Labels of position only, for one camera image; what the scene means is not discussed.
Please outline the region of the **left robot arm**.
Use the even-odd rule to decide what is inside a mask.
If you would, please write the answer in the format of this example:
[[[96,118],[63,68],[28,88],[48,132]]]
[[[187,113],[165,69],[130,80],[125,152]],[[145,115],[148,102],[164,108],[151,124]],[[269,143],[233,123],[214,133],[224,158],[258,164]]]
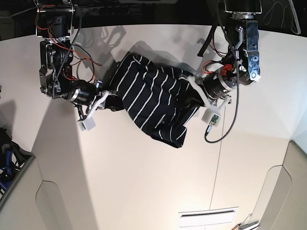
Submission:
[[[260,80],[259,23],[254,17],[262,13],[262,5],[259,0],[219,0],[214,6],[214,24],[198,55],[203,55],[209,42],[215,41],[217,27],[228,44],[227,53],[203,65],[204,76],[194,79],[197,87],[189,90],[183,108],[204,107],[208,114],[219,116],[223,107],[232,102],[231,91]]]

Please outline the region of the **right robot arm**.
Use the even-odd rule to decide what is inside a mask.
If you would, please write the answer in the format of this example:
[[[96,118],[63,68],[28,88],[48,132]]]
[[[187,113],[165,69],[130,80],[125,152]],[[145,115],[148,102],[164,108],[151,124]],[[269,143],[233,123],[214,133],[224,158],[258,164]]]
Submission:
[[[77,52],[74,48],[84,48],[73,40],[73,18],[79,18],[78,32],[83,23],[83,13],[73,0],[36,0],[37,15],[35,17],[36,35],[44,40],[40,42],[40,90],[52,99],[70,101],[78,109],[80,119],[89,117],[91,111],[97,109],[123,110],[117,93],[106,89],[106,85],[96,76],[93,70],[90,80],[75,77],[72,72],[74,58],[84,60],[91,66],[100,66],[92,56],[84,50]]]

